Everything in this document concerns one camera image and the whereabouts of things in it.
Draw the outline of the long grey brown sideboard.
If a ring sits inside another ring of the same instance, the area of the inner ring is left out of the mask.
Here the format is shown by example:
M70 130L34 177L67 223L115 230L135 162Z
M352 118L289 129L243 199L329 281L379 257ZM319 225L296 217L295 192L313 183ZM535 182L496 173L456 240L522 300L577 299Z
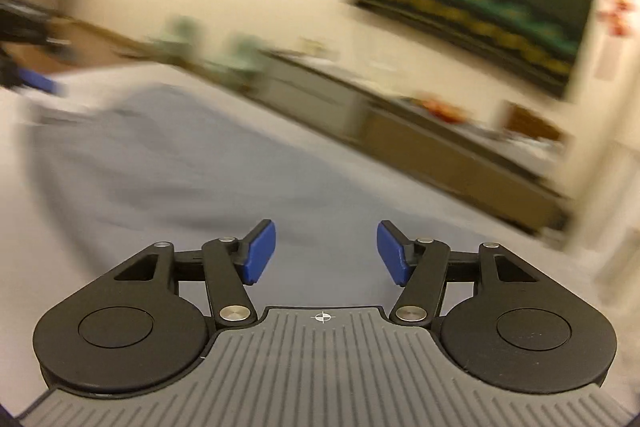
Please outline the long grey brown sideboard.
M256 102L527 233L565 229L565 198L514 143L446 124L333 64L271 50L262 60Z

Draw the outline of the grey garment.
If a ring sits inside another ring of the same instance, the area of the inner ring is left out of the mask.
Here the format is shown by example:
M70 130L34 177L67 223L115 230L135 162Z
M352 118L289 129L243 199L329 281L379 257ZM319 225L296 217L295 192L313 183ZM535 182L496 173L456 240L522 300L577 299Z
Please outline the grey garment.
M29 106L30 169L53 216L100 271L156 241L196 249L260 220L276 251L257 308L380 305L398 290L375 247L380 221L472 251L480 234L437 217L430 193L384 199L322 157L238 124L171 87L90 113Z

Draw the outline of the red fruit bowl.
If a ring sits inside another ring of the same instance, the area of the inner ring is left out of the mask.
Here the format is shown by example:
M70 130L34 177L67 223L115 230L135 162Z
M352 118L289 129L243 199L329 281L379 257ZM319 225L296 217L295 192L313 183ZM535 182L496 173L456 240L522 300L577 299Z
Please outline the red fruit bowl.
M459 106L442 101L435 95L421 95L411 99L416 107L425 109L433 117L447 124L465 124L469 121L469 114Z

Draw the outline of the green plastic chair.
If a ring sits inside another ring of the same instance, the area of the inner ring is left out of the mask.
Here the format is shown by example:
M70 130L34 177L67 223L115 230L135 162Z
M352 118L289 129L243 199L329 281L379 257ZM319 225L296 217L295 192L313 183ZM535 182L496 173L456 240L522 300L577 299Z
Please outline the green plastic chair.
M171 15L163 31L149 38L152 57L161 63L184 66L191 63L201 41L203 26L186 15Z
M267 48L264 39L235 32L226 40L222 51L205 62L205 67L224 87L247 94L264 70L262 51Z

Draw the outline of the brown lattice board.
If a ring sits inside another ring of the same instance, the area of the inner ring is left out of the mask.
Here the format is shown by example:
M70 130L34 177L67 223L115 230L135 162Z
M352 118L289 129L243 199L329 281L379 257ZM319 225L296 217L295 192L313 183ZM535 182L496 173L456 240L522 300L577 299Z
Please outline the brown lattice board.
M502 129L534 140L549 140L561 144L566 141L565 133L555 124L528 108L512 102L506 104Z

